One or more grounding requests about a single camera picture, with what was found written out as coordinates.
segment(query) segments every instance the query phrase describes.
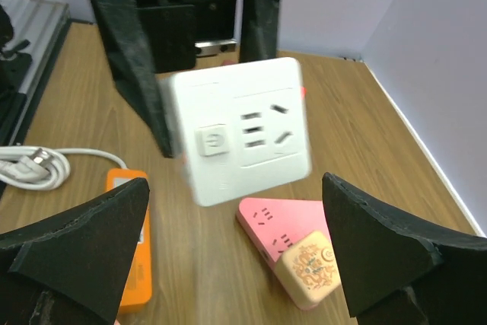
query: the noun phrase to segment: pink power strip socket holes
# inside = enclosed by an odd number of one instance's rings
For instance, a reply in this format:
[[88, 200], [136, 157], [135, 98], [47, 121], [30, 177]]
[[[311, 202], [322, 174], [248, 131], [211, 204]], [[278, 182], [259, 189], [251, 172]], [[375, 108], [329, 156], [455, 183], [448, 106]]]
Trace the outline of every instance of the pink power strip socket holes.
[[272, 270], [282, 253], [312, 231], [330, 240], [321, 201], [246, 198], [237, 219]]

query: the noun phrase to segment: wooden table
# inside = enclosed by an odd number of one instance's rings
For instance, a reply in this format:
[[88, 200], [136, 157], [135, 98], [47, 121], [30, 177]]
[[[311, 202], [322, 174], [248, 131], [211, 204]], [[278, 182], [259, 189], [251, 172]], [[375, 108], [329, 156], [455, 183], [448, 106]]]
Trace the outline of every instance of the wooden table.
[[[321, 199], [321, 177], [330, 171], [401, 209], [473, 233], [366, 65], [282, 55], [302, 65], [313, 173], [255, 196]], [[224, 58], [200, 59], [198, 68]], [[236, 222], [238, 201], [211, 208], [192, 202], [177, 163], [162, 157], [147, 126], [116, 92], [95, 26], [72, 25], [25, 143], [99, 148], [148, 173], [154, 295], [142, 312], [122, 317], [123, 325], [355, 323], [340, 288], [312, 311], [293, 305]], [[72, 176], [56, 191], [6, 189], [0, 232], [103, 192], [113, 163], [89, 156], [69, 160]]]

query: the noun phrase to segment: orange device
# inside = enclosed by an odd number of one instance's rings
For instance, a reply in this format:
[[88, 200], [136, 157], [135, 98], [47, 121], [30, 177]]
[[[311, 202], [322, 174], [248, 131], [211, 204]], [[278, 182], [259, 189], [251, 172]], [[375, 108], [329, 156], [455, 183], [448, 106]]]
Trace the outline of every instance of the orange device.
[[[140, 170], [112, 169], [107, 175], [107, 191], [134, 178], [145, 178], [147, 174]], [[119, 314], [141, 310], [152, 296], [151, 274], [151, 236], [149, 209], [135, 249], [134, 260], [125, 284]]]

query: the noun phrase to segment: white power cord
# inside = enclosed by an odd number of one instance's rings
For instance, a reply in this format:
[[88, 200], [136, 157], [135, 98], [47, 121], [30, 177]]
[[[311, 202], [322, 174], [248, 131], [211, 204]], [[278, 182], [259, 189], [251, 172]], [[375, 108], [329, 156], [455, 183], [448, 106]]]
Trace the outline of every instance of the white power cord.
[[96, 155], [125, 162], [109, 152], [92, 148], [40, 148], [37, 146], [0, 147], [0, 180], [23, 190], [54, 190], [68, 179], [71, 166], [64, 154]]

